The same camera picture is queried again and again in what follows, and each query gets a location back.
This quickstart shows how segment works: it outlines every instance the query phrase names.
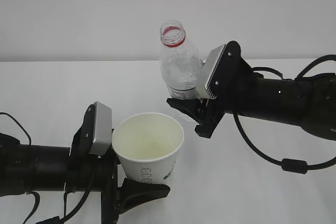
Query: white paper cup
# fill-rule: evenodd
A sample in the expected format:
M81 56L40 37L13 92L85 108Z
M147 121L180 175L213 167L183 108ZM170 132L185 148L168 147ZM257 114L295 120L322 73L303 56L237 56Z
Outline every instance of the white paper cup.
M161 113L142 113L124 120L112 134L112 147L127 177L166 184L184 132L177 120Z

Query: white wall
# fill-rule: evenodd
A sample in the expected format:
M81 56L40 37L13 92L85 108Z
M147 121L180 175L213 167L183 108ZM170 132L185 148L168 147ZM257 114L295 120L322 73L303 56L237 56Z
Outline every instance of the white wall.
M203 57L237 40L245 58L336 53L335 0L0 0L0 60L155 59L180 20Z

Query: plastic bottle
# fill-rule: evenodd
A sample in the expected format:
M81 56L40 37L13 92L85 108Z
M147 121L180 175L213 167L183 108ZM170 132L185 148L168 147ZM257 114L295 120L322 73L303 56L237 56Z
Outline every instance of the plastic bottle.
M160 66L169 93L177 99L195 99L197 76L203 66L197 48L187 40L182 24L172 20L160 29Z

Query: white table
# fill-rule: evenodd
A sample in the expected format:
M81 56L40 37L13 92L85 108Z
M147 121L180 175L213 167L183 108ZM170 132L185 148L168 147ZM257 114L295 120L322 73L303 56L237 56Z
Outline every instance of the white table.
M275 67L293 78L310 61L248 62ZM335 68L329 63L313 72L322 70L334 72ZM112 107L113 127L127 116L145 111L176 117L165 103L168 92L157 61L1 63L0 89L0 111L17 118L36 145L70 146L85 109L95 101ZM210 140L195 134L195 123L177 119L186 139L171 177L169 196L126 212L120 223L335 222L336 167L306 175L283 172L248 148L232 115L224 116ZM334 142L295 126L255 119L242 119L242 124L257 146L278 159L305 159L311 164L336 155ZM0 132L22 143L27 141L5 117L0 117ZM81 194L69 196L68 211ZM67 223L100 223L99 206L99 193L91 193ZM1 223L22 223L32 207L32 196L0 198ZM62 215L62 192L42 192L41 205L28 223L56 215Z

